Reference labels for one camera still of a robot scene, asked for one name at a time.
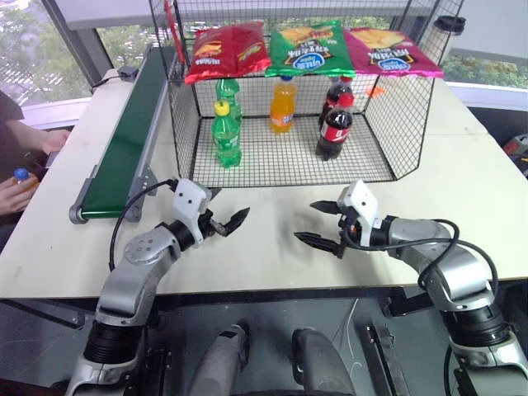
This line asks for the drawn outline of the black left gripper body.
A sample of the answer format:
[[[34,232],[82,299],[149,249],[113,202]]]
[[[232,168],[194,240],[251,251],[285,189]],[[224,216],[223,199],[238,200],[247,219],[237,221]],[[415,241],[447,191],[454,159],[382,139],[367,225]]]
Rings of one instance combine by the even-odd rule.
[[[207,209],[205,213],[201,214],[199,217],[199,229],[204,240],[216,234],[215,228],[211,224],[212,216],[213,212]]]

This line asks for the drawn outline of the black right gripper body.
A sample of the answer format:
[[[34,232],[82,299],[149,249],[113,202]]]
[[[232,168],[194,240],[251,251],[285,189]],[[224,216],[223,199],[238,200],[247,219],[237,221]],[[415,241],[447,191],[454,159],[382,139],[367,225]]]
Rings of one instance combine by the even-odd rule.
[[[349,248],[358,248],[361,245],[362,227],[359,223],[359,214],[351,206],[338,206],[338,213],[341,218],[338,221],[338,227],[341,244]]]

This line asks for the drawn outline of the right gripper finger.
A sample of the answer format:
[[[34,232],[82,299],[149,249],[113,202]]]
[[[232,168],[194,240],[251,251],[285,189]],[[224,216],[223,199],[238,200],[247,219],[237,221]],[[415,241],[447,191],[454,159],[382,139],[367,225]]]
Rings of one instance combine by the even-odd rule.
[[[326,214],[342,213],[342,210],[340,209],[336,201],[319,200],[311,203],[309,206]]]
[[[342,259],[345,245],[331,239],[323,238],[321,235],[310,232],[295,232],[294,236],[301,242],[321,251],[330,252],[333,256]]]

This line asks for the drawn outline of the person left hand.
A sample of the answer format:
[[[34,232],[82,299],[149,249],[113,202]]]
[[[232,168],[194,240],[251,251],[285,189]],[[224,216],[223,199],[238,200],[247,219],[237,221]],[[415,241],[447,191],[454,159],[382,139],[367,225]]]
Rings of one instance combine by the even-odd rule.
[[[66,144],[69,135],[69,130],[44,130],[42,134],[40,148],[46,154],[59,152],[62,147]]]

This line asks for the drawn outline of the person right hand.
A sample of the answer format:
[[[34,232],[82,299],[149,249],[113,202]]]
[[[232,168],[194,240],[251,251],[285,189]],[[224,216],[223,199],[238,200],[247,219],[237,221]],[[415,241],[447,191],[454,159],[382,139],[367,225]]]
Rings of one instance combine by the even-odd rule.
[[[23,211],[39,186],[39,181],[30,177],[17,184],[13,178],[1,182],[0,214],[10,215]]]

